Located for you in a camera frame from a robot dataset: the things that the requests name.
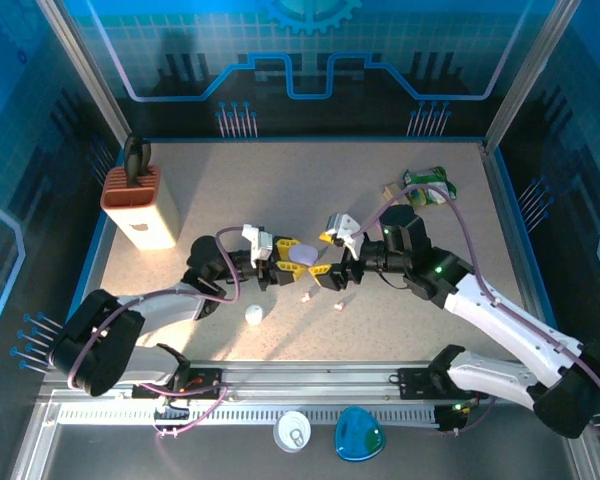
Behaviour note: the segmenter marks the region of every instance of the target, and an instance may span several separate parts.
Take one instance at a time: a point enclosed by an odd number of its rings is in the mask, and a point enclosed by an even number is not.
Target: cable
[[[389,285],[391,288],[395,288],[396,290],[407,290],[409,288],[408,285],[405,285],[404,287],[398,287],[397,285],[394,285],[389,280],[387,280],[387,277],[385,277],[380,270],[376,270],[376,273],[380,277],[380,280]]]
[[[199,395],[205,392],[211,392],[213,390],[218,390],[220,388],[227,388],[228,385],[226,383],[216,383],[215,385],[208,385],[206,387],[193,388],[191,390],[186,390],[184,392],[171,392],[169,390],[165,390],[164,388],[160,388],[156,385],[151,385],[150,383],[141,383],[140,386],[142,388],[146,388],[154,393],[158,393],[160,395],[164,395],[165,397],[190,397],[191,395]]]
[[[493,410],[493,407],[495,407],[497,400],[498,399],[496,397],[492,396],[491,401],[489,402],[489,406],[484,411],[484,413],[482,415],[480,415],[478,417],[478,419],[475,422],[473,422],[471,425],[467,425],[466,427],[460,429],[459,433],[470,432],[471,430],[476,428],[478,425],[480,425],[482,422],[484,422],[485,418],[487,418],[489,416],[489,414],[491,413],[491,411]]]
[[[522,325],[527,327],[529,330],[531,330],[533,333],[538,335],[540,338],[542,338],[543,340],[548,342],[552,347],[556,348],[557,351],[564,354],[569,360],[571,360],[574,364],[576,364],[578,367],[580,367],[587,374],[587,376],[589,376],[589,378],[591,378],[591,380],[596,384],[596,386],[600,389],[600,377],[591,369],[591,367],[589,367],[589,365],[587,365],[584,362],[584,360],[582,360],[578,355],[573,353],[568,348],[564,347],[558,340],[553,338],[551,335],[547,334],[542,329],[538,328],[536,325],[531,323],[529,320],[527,320],[523,316],[519,315],[517,312],[511,310],[506,305],[503,305],[498,300],[496,300],[496,297],[487,288],[487,286],[484,282],[484,279],[482,278],[482,274],[480,273],[478,257],[476,255],[473,242],[471,241],[471,237],[469,235],[469,229],[467,228],[467,224],[464,221],[464,218],[463,218],[462,214],[460,213],[460,210],[455,205],[453,200],[451,200],[451,198],[449,197],[447,192],[445,192],[441,188],[436,187],[434,185],[426,185],[426,184],[409,185],[408,187],[402,189],[402,191],[400,191],[399,193],[394,195],[393,198],[391,198],[387,203],[385,203],[380,208],[380,210],[378,210],[378,212],[369,221],[367,221],[364,225],[362,225],[362,227],[360,227],[360,230],[358,230],[353,235],[351,235],[351,238],[359,237],[360,235],[364,234],[364,232],[369,230],[373,225],[375,225],[375,223],[380,219],[380,216],[384,212],[386,212],[387,209],[396,200],[399,200],[404,195],[407,195],[407,194],[413,192],[414,190],[419,190],[419,189],[433,190],[434,192],[438,193],[446,200],[447,204],[453,210],[453,213],[455,214],[456,218],[458,219],[458,223],[460,224],[462,234],[464,235],[464,239],[467,243],[467,248],[469,249],[469,256],[471,257],[471,263],[473,264],[473,269],[475,272],[476,280],[478,282],[478,286],[480,287],[480,290],[485,295],[485,297],[487,297],[489,299],[489,301],[495,305],[496,308],[502,310],[504,313],[506,313],[510,317],[514,318],[516,321],[518,321],[519,323],[521,323]],[[593,428],[593,431],[597,435],[600,436],[599,428]]]
[[[181,291],[180,289],[177,289],[177,288],[158,290],[155,292],[147,293],[145,295],[141,295],[138,298],[134,298],[130,302],[127,302],[124,305],[122,305],[121,307],[114,310],[113,313],[111,313],[107,318],[105,318],[105,320],[100,324],[98,329],[95,332],[93,332],[93,334],[91,335],[89,340],[87,340],[84,347],[82,347],[82,350],[80,350],[80,353],[76,357],[76,360],[73,362],[73,365],[71,366],[71,370],[69,370],[69,375],[67,376],[67,385],[69,386],[69,388],[72,390],[79,389],[78,386],[75,384],[76,373],[78,372],[78,369],[82,365],[82,362],[84,361],[84,359],[87,357],[89,351],[91,350],[93,345],[98,340],[98,337],[100,336],[100,334],[111,324],[111,322],[113,322],[116,318],[118,318],[118,316],[120,316],[121,313],[129,310],[131,307],[134,307],[135,305],[139,304],[140,302],[149,300],[151,298],[161,297],[163,295],[177,294],[177,295],[190,295],[192,297],[198,297],[198,298],[202,298],[205,300],[211,300],[211,301],[218,302],[218,303],[226,303],[226,304],[236,303],[240,299],[240,281],[238,278],[239,277],[238,271],[236,270],[235,265],[231,261],[229,254],[227,253],[225,248],[222,246],[220,237],[227,232],[236,232],[236,231],[241,231],[241,230],[242,230],[242,227],[238,227],[238,226],[227,227],[227,228],[223,228],[222,230],[219,230],[215,235],[216,245],[218,246],[220,255],[222,255],[222,258],[224,259],[224,261],[227,264],[227,267],[229,268],[229,272],[231,273],[231,277],[232,277],[234,285],[235,285],[235,293],[233,295],[233,298],[227,299],[227,298],[214,297],[212,295],[207,295],[207,294],[200,293],[200,292]]]
[[[196,425],[198,425],[200,422],[202,422],[209,415],[211,415],[213,413],[213,411],[220,406],[220,404],[224,400],[224,397],[227,395],[228,391],[229,391],[229,389],[227,387],[224,387],[222,389],[222,392],[220,392],[220,396],[215,401],[215,403],[213,405],[211,405],[202,415],[200,415],[198,418],[196,418],[193,422],[188,423],[184,427],[172,428],[171,430],[167,430],[166,428],[164,430],[160,430],[157,427],[157,425],[154,424],[153,428],[155,428],[158,432],[160,432],[160,434],[171,435],[173,437],[176,437],[176,436],[178,436],[181,433],[189,431],[192,428],[194,428]]]

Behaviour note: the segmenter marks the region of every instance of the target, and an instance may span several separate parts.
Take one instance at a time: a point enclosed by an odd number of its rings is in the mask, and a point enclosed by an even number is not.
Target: wooden block
[[[398,185],[397,183],[390,183],[389,185],[385,185],[384,192],[382,192],[382,196],[387,201],[389,201],[393,197],[395,197],[398,193],[400,193],[401,190],[402,190],[402,187],[400,185]],[[406,195],[403,195],[398,200],[393,202],[393,204],[394,205],[409,205],[409,199],[407,198]]]

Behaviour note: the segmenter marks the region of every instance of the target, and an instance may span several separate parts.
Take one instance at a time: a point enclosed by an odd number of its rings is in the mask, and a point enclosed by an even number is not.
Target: enclosure
[[[131,132],[179,212],[171,249],[136,249],[101,209]],[[64,323],[98,288],[171,286],[200,236],[250,223],[318,246],[330,214],[364,221],[385,185],[434,166],[485,278],[550,327],[600,338],[600,0],[0,0],[0,478],[600,479],[599,438],[561,438],[504,402],[457,439],[405,428],[414,404],[391,372],[448,344],[512,356],[371,274],[341,292],[246,282],[239,303],[142,338],[242,385],[177,439],[127,390],[74,392],[37,355],[45,332],[27,319]],[[421,216],[468,259],[450,209]],[[250,304],[266,312],[255,328]],[[333,453],[352,404],[387,431],[362,464]],[[296,407],[314,428],[294,456],[271,425]]]

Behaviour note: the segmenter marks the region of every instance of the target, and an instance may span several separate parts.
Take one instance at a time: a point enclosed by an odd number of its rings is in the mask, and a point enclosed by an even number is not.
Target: green snack bag
[[[404,172],[402,178],[405,187],[421,184],[434,185],[446,192],[452,200],[456,199],[456,187],[447,180],[447,172],[442,167],[433,167],[429,170],[421,170],[419,172],[407,170]],[[445,199],[437,192],[421,188],[414,190],[407,195],[407,199],[409,200],[409,204],[414,207],[422,205],[439,205],[445,202]]]

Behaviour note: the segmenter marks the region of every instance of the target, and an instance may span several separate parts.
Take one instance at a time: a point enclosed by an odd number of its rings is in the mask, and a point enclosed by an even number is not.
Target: floor
[[[102,281],[115,295],[139,294],[173,285],[186,268],[191,243],[222,227],[251,223],[273,234],[291,236],[322,249],[318,235],[334,212],[348,212],[359,223],[384,199],[383,186],[399,181],[404,170],[441,165],[458,189],[485,277],[520,303],[476,144],[298,142],[155,144],[160,166],[182,216],[175,248],[138,251],[117,232]],[[468,258],[457,222],[446,206],[418,212],[433,243]],[[379,232],[372,233],[372,238]],[[227,236],[228,249],[247,248],[239,235]],[[330,247],[320,263],[338,261]],[[310,276],[261,293],[255,282],[243,285],[236,305],[221,306],[199,322],[182,321],[141,343],[163,342],[197,360],[410,361],[433,358],[450,343],[483,355],[511,358],[499,345],[465,321],[408,292],[393,290],[367,274],[360,286],[344,292],[313,289]],[[333,305],[344,301],[344,311]],[[244,311],[264,307],[266,317],[249,326]]]

